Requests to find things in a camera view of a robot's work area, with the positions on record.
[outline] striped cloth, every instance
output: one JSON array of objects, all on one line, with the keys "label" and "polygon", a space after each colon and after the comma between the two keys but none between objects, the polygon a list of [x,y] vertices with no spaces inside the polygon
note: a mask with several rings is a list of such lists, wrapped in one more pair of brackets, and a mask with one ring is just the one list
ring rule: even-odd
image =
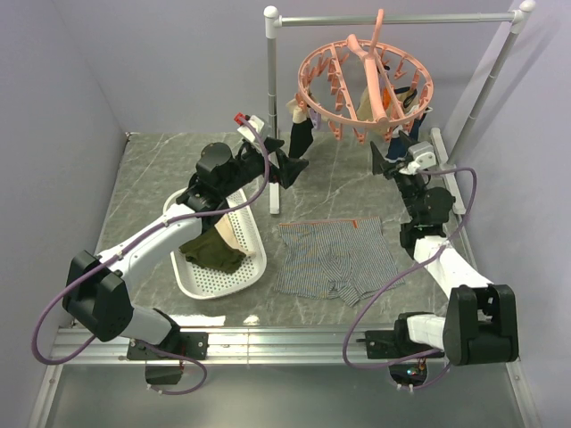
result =
[{"label": "striped cloth", "polygon": [[281,224],[279,232],[288,251],[278,292],[353,306],[397,275],[379,217]]}]

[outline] vertical pole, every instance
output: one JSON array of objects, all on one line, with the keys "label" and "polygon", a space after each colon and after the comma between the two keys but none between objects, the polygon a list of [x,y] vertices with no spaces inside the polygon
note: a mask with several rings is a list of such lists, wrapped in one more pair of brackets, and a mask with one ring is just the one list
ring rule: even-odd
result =
[{"label": "vertical pole", "polygon": [[[271,125],[271,136],[277,138],[277,29],[274,22],[279,17],[279,12],[274,6],[264,9],[266,19],[266,39],[268,41],[268,113]],[[279,184],[269,185],[269,213],[279,214]]]},{"label": "vertical pole", "polygon": [[488,75],[488,78],[486,79],[484,86],[482,86],[480,94],[476,98],[474,107],[472,107],[472,111],[468,115],[468,118],[464,123],[464,127],[460,131],[460,135],[456,140],[456,144],[452,148],[450,157],[447,162],[449,165],[454,165],[456,163],[459,153],[462,151],[462,148],[466,146],[470,131],[474,127],[474,124],[478,119],[478,115],[480,114],[480,111],[482,111],[482,108],[484,107],[485,100],[488,98],[490,92],[492,92],[493,84],[496,82],[496,78],[500,74],[501,67],[508,58],[509,51],[511,51],[511,48],[516,43],[517,36],[519,35],[519,33],[521,33],[522,29],[524,28],[525,23],[529,19],[529,15],[534,10],[534,7],[535,7],[534,0],[525,0],[519,6],[519,9],[515,11],[516,12],[515,18],[511,23],[511,30],[509,31],[508,37],[506,38],[506,41],[501,47],[500,54],[498,54],[498,58],[496,58],[496,61],[492,66],[492,70],[490,71],[490,74]]}]

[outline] marble floor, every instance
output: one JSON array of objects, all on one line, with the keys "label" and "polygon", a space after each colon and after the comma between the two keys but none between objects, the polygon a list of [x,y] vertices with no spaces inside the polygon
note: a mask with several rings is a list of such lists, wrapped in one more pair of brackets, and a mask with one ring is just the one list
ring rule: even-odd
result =
[{"label": "marble floor", "polygon": [[[289,135],[282,137],[288,141]],[[221,141],[233,150],[240,145],[237,133],[146,135],[130,137],[121,163],[99,250],[120,243],[161,215],[162,205],[175,191],[186,187],[202,148]],[[373,177],[370,149],[352,137],[337,142],[329,133],[315,133],[306,153],[310,166],[295,185],[281,190],[281,214],[269,214],[269,190],[253,204],[261,238],[268,255],[263,277],[251,287],[214,300],[193,300],[177,286],[173,267],[165,258],[143,283],[130,290],[141,306],[161,309],[186,325],[347,325],[364,306],[353,308],[341,300],[311,300],[274,291],[273,284],[286,253],[278,224],[295,220],[379,216],[383,233],[397,268],[412,260],[399,245],[400,223],[408,214],[393,181]],[[442,185],[433,180],[432,185]],[[251,195],[257,181],[244,190]],[[455,227],[451,219],[449,227]],[[430,311],[442,314],[446,298],[424,270],[406,278],[405,284],[388,291],[363,318],[366,323],[392,323],[402,312]]]}]

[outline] gray wall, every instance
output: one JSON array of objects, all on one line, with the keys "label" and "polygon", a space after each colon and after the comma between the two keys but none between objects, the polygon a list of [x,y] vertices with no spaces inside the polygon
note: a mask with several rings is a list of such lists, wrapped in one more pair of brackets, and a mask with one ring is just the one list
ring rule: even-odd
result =
[{"label": "gray wall", "polygon": [[32,328],[74,254],[95,248],[125,140],[51,2],[0,4],[0,139],[0,425],[20,428],[46,370]]},{"label": "gray wall", "polygon": [[[570,28],[566,0],[538,2],[460,155],[480,176],[468,225],[476,260],[484,275],[517,293],[521,358],[544,428],[571,425]],[[494,39],[482,70],[505,34]],[[480,86],[476,79],[463,96],[445,132],[449,142]]]},{"label": "gray wall", "polygon": [[[509,0],[54,0],[122,127],[140,132],[231,131],[238,111],[266,115],[263,9],[285,16],[506,12]],[[381,40],[421,60],[435,83],[430,120],[443,126],[498,24],[386,26]],[[370,27],[283,29],[278,41],[278,114],[296,90],[302,59]]]}]

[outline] white laundry basket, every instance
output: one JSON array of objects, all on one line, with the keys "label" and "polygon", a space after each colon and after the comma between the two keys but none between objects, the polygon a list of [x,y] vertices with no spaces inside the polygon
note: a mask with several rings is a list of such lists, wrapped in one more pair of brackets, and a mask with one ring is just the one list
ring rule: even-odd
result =
[{"label": "white laundry basket", "polygon": [[[180,189],[173,193],[165,202],[162,211],[166,212],[185,190]],[[246,202],[246,195],[242,189],[228,197],[230,207],[235,207],[243,202]],[[170,254],[178,287],[184,294],[193,299],[215,299],[233,292],[239,292],[258,281],[266,270],[268,259],[250,207],[230,212],[228,217],[240,245],[245,250],[253,252],[252,255],[245,257],[242,266],[234,274],[226,274],[189,263],[178,249]]]}]

